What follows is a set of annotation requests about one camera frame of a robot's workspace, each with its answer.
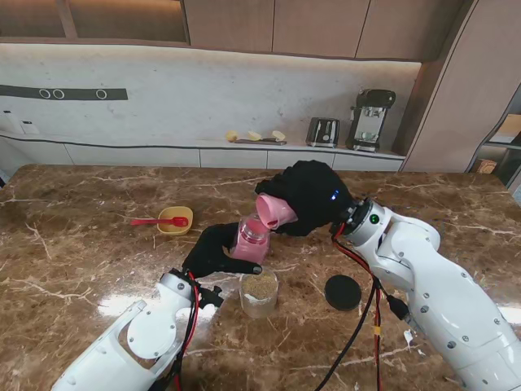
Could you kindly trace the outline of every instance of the yellow bowl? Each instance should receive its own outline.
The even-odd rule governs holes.
[[[165,235],[184,235],[192,227],[194,213],[192,209],[186,206],[171,206],[163,209],[158,218],[186,217],[188,219],[187,226],[174,226],[173,224],[158,224],[157,229]]]

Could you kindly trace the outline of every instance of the glass jar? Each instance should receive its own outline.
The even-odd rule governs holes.
[[[248,316],[254,319],[266,318],[275,311],[278,279],[273,271],[264,267],[262,274],[242,275],[239,282],[241,307]]]
[[[269,250],[269,228],[262,224],[256,214],[244,217],[239,223],[230,255],[235,259],[243,259],[262,264]]]

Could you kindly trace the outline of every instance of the brown grain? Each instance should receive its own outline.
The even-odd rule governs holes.
[[[249,275],[243,281],[243,293],[255,297],[258,300],[267,299],[277,291],[277,281],[274,275],[261,273]]]

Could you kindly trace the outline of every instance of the white cabinet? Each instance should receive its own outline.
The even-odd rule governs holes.
[[[334,156],[334,153],[328,152],[269,151],[268,168],[285,169],[299,160],[323,161],[331,167]]]
[[[34,161],[0,138],[0,169],[4,173],[12,177],[21,166],[31,163]]]
[[[201,149],[201,167],[265,169],[267,151],[255,149]]]
[[[384,159],[337,153],[333,169],[338,171],[398,171],[402,159]]]
[[[71,165],[65,146],[60,143],[44,143],[39,141],[18,141],[3,138],[5,143],[13,147],[19,154],[27,156],[30,163],[41,165]]]
[[[67,145],[75,165],[200,167],[199,149],[114,148]]]

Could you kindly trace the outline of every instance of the black stripe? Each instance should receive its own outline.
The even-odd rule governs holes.
[[[125,88],[33,88],[0,85],[0,96],[42,100],[129,100]]]
[[[102,145],[102,144],[74,143],[71,141],[55,141],[55,140],[45,140],[45,139],[24,139],[24,138],[6,136],[4,134],[0,134],[0,137],[8,138],[10,140],[15,140],[15,141],[23,141],[26,143],[52,143],[52,144],[77,145],[79,147],[96,147],[96,148],[111,148],[111,149],[169,148],[169,149],[199,149],[199,150],[209,149],[209,150],[224,150],[224,151],[312,152],[312,153],[338,153],[340,155],[362,156],[362,157],[369,157],[369,158],[381,159],[381,160],[398,160],[398,161],[403,160],[403,157],[395,158],[395,157],[383,157],[383,156],[358,155],[356,153],[344,152],[344,150],[309,151],[309,150],[290,149],[290,148],[270,149],[270,148],[241,148],[241,147],[188,147],[188,146],[183,146],[183,145]]]

